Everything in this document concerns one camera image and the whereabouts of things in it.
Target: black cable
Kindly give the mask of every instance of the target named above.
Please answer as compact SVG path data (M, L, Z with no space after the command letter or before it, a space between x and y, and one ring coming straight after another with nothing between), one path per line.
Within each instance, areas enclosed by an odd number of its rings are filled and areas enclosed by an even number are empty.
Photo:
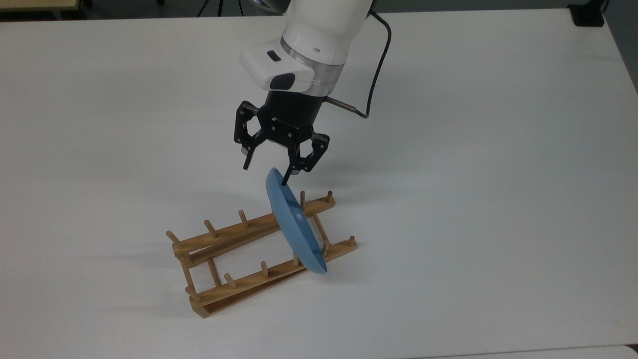
M332 103L333 105L337 105L342 109L346 109L348 111L354 112L363 118L368 118L370 116L370 105L372 104L372 94L375 91L376 80L379 77L379 72L381 72L381 66L383 65L383 60L385 59L385 55L388 53L388 49L390 48L390 41L392 41L392 30L390 29L390 25L383 20L376 12L370 10L370 15L374 17L378 22L380 22L388 32L388 40L385 42L385 48L383 49L383 54L379 59L379 65L376 67L375 77L372 80L372 85L370 85L370 92L367 94L367 105L366 105L366 113L362 113L357 110L354 106L348 105L347 103L343 103L339 100L335 100L330 97L326 97L326 102Z
M200 12L198 12L198 13L197 13L197 16L196 16L196 17L199 17L199 16L202 14L202 12L204 12L204 9L206 8L206 5L208 5L208 1L209 1L209 0L206 0L206 2L204 3L204 5L202 5L202 8L200 9Z
M224 0L219 0L219 6L217 7L217 17L221 17L221 9L224 7Z

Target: wooden dowel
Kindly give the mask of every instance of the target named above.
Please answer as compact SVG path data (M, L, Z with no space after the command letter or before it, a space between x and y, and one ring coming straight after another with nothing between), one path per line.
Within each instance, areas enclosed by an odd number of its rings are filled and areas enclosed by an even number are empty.
M188 293L188 295L192 296L194 300L198 302L202 301L202 297L200 297L199 294L197 294L197 292L195 291L195 288L188 286L184 288L184 290Z
M235 283L235 281L234 281L234 280L233 280L233 278L230 276L230 274L228 274L228 273L224 274L224 279L226 279L226 281L228 282L228 285L229 285L232 289L237 288L237 283Z
M175 237L175 235L173 234L173 232L171 231L166 231L166 236L170 238L170 240L173 241L173 243L179 243L179 240L177 239L177 237Z
M206 226L206 228L208 228L208 231L211 233L211 236L213 238L218 237L217 231L215 231L215 228L212 226L211 221L205 220L204 225Z
M219 279L219 273L217 272L217 267L215 267L215 262L212 261L212 258L208 258L206 261L208 262L208 268L211 269L211 275L213 281L215 281L215 286L221 286L221 279Z
M241 218L241 222L244 224L244 228L248 228L248 220L246 219L246 214L244 211L239 210L239 218Z
M191 272L188 270L188 265L186 264L186 258L180 257L179 262L182 264L182 270L184 271L184 277L186 277L186 284L189 287L195 288L193 284L193 277L191 277Z
M268 277L268 266L266 265L266 262L262 261L260 265L262 266L263 276Z
M306 209L306 191L301 191L301 194L299 195L299 204L302 211Z
M323 238L323 244L330 245L330 240L328 239L328 236L325 233L325 229L323 229L323 225L321 224L321 221L319 220L319 216L316 215L316 213L313 213L313 220L315 220L315 224L317 225L317 228L319 229L321 238Z

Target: blue plate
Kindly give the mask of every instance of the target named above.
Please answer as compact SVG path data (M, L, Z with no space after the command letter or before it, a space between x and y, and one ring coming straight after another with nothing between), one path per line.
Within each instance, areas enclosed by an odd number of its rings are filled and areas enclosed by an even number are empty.
M325 274L323 254L315 234L301 210L295 195L288 185L282 186L283 177L276 168L266 177L266 192L271 202L272 213L277 219L286 241L297 254L299 261L311 272Z

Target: robotic arm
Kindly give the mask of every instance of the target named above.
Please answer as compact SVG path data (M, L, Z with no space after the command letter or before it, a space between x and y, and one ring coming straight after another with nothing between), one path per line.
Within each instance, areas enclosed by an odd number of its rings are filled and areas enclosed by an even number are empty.
M261 108L243 101L237 109L235 142L242 145L246 155L244 169L248 169L255 148L270 140L288 149L290 165L282 185L291 174L312 171L330 143L328 135L314 131L313 123L339 79L350 42L363 25L372 2L291 0L281 39L242 51L241 64L268 91ZM247 122L253 117L257 117L261 129L250 135ZM313 151L302 157L299 145L307 140L312 142Z

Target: white table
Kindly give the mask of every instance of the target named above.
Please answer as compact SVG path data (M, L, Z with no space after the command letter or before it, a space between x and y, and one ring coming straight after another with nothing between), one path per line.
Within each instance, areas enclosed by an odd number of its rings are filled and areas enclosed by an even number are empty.
M208 319L179 238L269 212L266 143L232 141L265 93L238 62L282 18L0 24L3 358L408 358L638 342L638 96L608 28L568 10L384 15L372 116L293 178L359 249ZM333 93L359 107L368 19ZM272 236L220 257L290 258ZM198 288L212 286L208 269Z

